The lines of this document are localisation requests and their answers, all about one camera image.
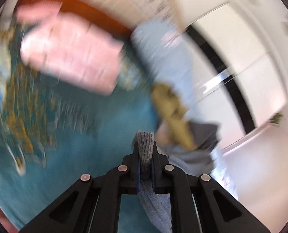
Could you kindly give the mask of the teal floral bed blanket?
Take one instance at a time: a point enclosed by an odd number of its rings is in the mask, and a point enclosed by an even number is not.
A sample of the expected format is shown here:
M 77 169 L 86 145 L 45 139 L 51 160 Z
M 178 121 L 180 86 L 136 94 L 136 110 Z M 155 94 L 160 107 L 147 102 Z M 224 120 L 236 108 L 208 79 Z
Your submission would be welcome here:
M 102 96 L 25 66 L 19 49 L 29 31 L 15 24 L 2 43 L 11 77 L 0 112 L 0 210 L 17 229 L 82 174 L 97 177 L 118 166 L 136 133 L 159 125 L 150 82 L 129 42 L 123 56 L 136 85 Z

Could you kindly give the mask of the olive yellow garment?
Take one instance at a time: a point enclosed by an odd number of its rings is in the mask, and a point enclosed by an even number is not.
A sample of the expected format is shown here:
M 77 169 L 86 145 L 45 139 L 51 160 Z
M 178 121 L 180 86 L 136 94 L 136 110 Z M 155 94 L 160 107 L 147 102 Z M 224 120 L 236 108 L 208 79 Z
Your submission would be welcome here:
M 188 110 L 172 88 L 166 84 L 155 83 L 151 97 L 155 109 L 167 127 L 170 141 L 187 151 L 197 149 L 198 145 L 185 119 Z

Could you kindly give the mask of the pink fleece folded garment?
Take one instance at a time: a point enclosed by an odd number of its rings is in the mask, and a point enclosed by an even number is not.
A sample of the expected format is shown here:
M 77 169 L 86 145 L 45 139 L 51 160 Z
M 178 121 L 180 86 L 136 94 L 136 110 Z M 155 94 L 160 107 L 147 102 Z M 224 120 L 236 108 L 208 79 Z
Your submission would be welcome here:
M 23 63 L 85 90 L 112 94 L 123 42 L 81 16 L 61 12 L 61 7 L 40 1 L 17 8 L 17 22 L 33 25 L 20 46 Z

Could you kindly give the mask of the red-brown wooden headboard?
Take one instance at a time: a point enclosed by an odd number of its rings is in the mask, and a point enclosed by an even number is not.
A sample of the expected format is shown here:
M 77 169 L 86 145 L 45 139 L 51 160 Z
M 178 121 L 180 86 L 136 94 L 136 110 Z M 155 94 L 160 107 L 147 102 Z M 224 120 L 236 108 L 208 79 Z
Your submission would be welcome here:
M 17 6 L 30 5 L 44 0 L 18 0 Z M 128 39 L 132 33 L 132 30 L 118 22 L 116 19 L 106 15 L 103 11 L 96 9 L 90 5 L 79 0 L 46 0 L 57 1 L 62 3 L 61 12 L 70 12 L 77 14 L 98 27 L 106 30 L 114 37 L 121 39 Z

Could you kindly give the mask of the dark grey garment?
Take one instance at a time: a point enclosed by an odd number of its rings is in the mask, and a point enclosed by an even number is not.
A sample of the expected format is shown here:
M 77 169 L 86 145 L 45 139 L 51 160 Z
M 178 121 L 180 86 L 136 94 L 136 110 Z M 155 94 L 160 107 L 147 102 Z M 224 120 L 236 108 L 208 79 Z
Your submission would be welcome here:
M 212 123 L 189 122 L 189 128 L 198 147 L 187 151 L 182 145 L 170 138 L 167 125 L 163 123 L 156 133 L 158 152 L 166 155 L 170 164 L 181 168 L 186 174 L 200 176 L 214 169 L 214 160 L 210 153 L 218 145 L 218 125 Z

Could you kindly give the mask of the light blue flower pillow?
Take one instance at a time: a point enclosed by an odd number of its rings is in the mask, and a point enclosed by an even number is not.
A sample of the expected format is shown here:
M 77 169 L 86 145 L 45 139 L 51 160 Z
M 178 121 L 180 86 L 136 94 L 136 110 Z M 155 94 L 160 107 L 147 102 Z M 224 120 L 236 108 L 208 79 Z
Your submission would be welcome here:
M 171 23 L 153 19 L 135 28 L 131 43 L 153 82 L 170 86 L 187 108 L 186 117 L 197 117 L 193 60 L 182 34 Z

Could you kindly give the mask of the grey knit sweater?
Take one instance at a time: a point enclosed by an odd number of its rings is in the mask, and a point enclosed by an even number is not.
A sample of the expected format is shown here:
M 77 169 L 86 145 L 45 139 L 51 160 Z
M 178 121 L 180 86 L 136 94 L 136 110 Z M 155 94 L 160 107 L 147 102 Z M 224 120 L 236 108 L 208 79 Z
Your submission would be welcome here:
M 160 232 L 172 232 L 171 204 L 169 194 L 156 195 L 152 187 L 151 160 L 154 133 L 138 131 L 135 139 L 140 156 L 139 200 L 152 222 Z

